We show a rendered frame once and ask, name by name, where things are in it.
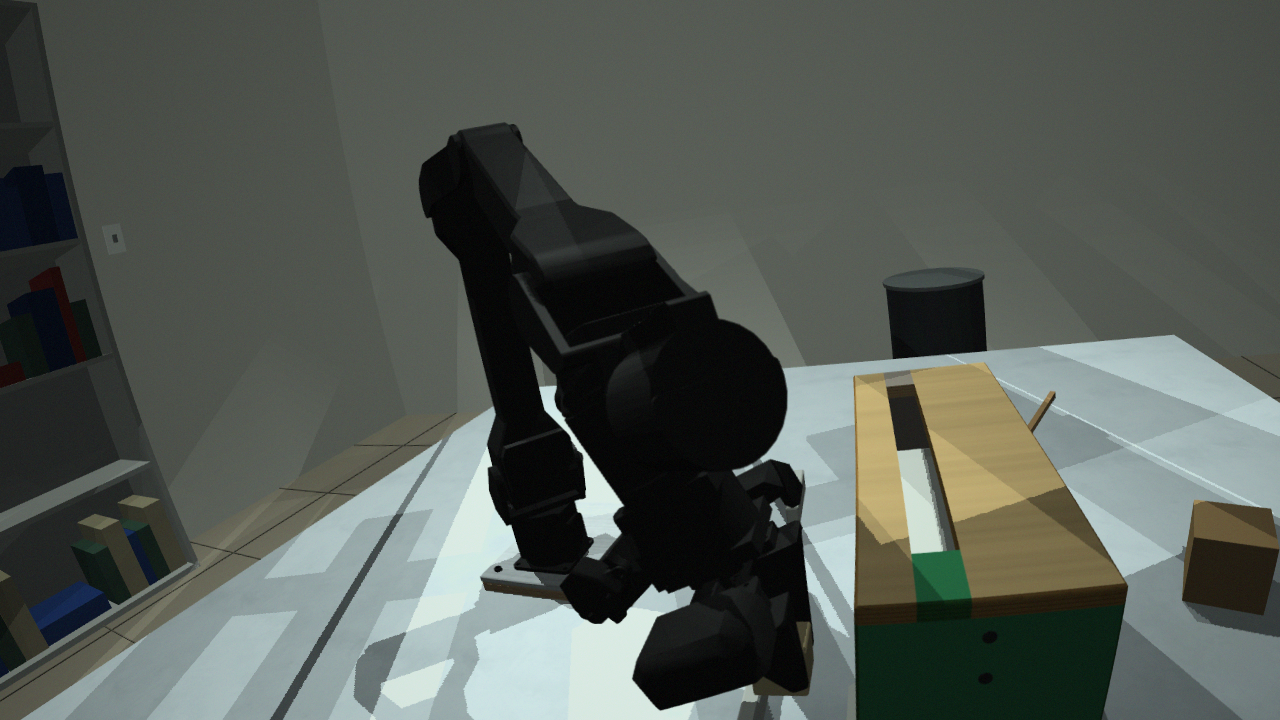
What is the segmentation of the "brown wooden stick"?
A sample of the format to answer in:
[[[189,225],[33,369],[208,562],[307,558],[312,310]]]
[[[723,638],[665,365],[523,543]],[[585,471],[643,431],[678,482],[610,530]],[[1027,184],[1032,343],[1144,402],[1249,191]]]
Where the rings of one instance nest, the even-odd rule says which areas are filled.
[[[1044,398],[1043,404],[1041,405],[1041,407],[1038,407],[1038,411],[1036,413],[1036,415],[1032,418],[1032,420],[1028,424],[1028,427],[1030,428],[1032,433],[1036,430],[1036,427],[1039,424],[1042,416],[1044,416],[1044,413],[1048,410],[1050,404],[1052,404],[1053,398],[1055,398],[1055,392],[1050,391],[1050,393]]]

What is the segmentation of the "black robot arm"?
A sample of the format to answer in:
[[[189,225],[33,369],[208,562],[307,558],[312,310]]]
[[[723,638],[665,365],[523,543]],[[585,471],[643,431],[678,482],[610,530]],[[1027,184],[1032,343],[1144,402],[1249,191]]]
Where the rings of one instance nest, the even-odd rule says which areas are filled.
[[[718,319],[710,293],[634,225],[573,202],[518,126],[451,135],[422,163],[419,192],[460,259],[495,413],[489,493],[515,533],[513,568],[570,574],[561,589],[579,616],[620,624],[650,585],[677,582],[641,529],[620,529],[600,560],[582,557],[594,543],[575,502],[586,498],[584,457],[544,409],[530,348],[614,495],[664,471],[732,471],[763,457],[787,411],[780,360],[753,331]]]

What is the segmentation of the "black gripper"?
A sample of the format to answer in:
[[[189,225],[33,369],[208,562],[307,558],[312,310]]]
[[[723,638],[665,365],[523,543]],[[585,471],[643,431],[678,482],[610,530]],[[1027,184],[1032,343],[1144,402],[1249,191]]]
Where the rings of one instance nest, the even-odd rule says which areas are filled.
[[[655,619],[632,680],[667,710],[710,698],[762,676],[796,693],[808,688],[796,623],[812,623],[801,521],[777,528],[769,503],[801,503],[790,464],[773,459],[744,471],[664,471],[616,495],[625,536],[641,529],[689,606]]]

